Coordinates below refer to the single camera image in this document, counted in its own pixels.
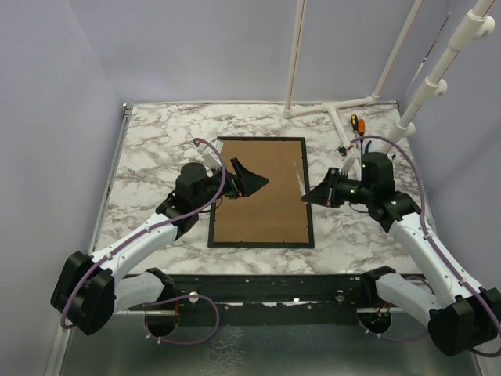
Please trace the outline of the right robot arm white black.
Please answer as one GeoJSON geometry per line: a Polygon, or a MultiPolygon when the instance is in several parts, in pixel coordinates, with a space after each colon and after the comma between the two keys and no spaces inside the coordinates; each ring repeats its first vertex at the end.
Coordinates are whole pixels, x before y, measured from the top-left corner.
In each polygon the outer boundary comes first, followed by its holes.
{"type": "Polygon", "coordinates": [[[446,356],[472,350],[499,335],[499,290],[482,287],[466,272],[422,218],[418,204],[396,190],[388,155],[367,153],[359,180],[330,168],[322,182],[301,199],[326,208],[365,205],[369,216],[400,243],[432,288],[427,292],[382,266],[362,275],[359,296],[366,305],[385,301],[404,310],[425,326],[446,356]]]}

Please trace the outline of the black picture frame brown backing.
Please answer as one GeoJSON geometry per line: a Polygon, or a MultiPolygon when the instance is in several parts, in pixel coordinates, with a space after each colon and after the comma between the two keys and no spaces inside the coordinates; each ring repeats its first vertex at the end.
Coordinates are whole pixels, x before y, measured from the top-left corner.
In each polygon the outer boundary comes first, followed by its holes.
{"type": "Polygon", "coordinates": [[[225,162],[237,157],[269,184],[250,197],[211,209],[210,248],[314,248],[311,206],[301,201],[294,162],[309,192],[304,137],[221,136],[225,162]]]}

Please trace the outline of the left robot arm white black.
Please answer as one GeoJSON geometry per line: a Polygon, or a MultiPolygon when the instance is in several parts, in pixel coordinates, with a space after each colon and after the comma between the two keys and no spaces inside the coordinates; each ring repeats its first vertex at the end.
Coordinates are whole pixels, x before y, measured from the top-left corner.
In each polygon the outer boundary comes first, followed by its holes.
{"type": "Polygon", "coordinates": [[[249,171],[237,158],[230,162],[233,172],[218,167],[208,173],[198,162],[185,164],[174,190],[141,226],[93,255],[71,254],[50,299],[61,314],[61,327],[77,327],[91,335],[116,311],[142,303],[156,309],[168,307],[173,290],[161,271],[148,269],[135,277],[128,274],[155,251],[190,231],[200,212],[217,199],[249,197],[268,184],[267,178],[249,171]]]}

